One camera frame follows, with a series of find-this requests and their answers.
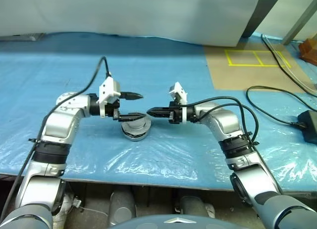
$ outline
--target transparent plastic wrap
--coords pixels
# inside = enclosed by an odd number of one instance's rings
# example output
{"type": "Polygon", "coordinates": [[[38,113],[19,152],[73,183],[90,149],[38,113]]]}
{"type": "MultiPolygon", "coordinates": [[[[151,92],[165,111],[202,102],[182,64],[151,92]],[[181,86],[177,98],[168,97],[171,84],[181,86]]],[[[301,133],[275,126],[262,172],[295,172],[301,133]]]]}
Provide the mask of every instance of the transparent plastic wrap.
{"type": "MultiPolygon", "coordinates": [[[[122,101],[120,112],[146,112],[168,106],[168,89],[179,81],[188,102],[231,95],[247,104],[243,91],[214,90],[203,47],[164,39],[122,38],[97,34],[52,34],[35,43],[0,43],[0,173],[17,174],[42,118],[64,92],[86,85],[100,56],[108,58],[122,91],[144,99],[122,101]]],[[[99,74],[87,93],[98,92],[99,74]]],[[[300,94],[316,106],[316,101],[300,94]]],[[[276,92],[253,92],[256,104],[268,112],[296,120],[306,108],[276,92]]],[[[238,116],[237,107],[228,107],[238,116]]],[[[317,189],[317,146],[302,133],[273,122],[256,111],[259,152],[282,188],[317,189]]],[[[247,115],[249,131],[253,119],[247,115]]],[[[67,158],[66,179],[232,190],[221,149],[209,129],[200,124],[171,125],[152,118],[148,136],[132,142],[111,118],[83,119],[67,158]]]]}

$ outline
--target black power adapter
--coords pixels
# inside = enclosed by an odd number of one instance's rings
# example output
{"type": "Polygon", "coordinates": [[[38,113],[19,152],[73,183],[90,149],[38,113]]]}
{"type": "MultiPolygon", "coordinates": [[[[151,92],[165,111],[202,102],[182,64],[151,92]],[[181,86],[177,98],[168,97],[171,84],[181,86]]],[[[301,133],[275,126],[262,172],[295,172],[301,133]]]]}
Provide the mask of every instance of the black power adapter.
{"type": "Polygon", "coordinates": [[[304,140],[309,143],[317,144],[317,112],[307,110],[301,113],[298,117],[298,122],[301,123],[301,128],[304,140]]]}

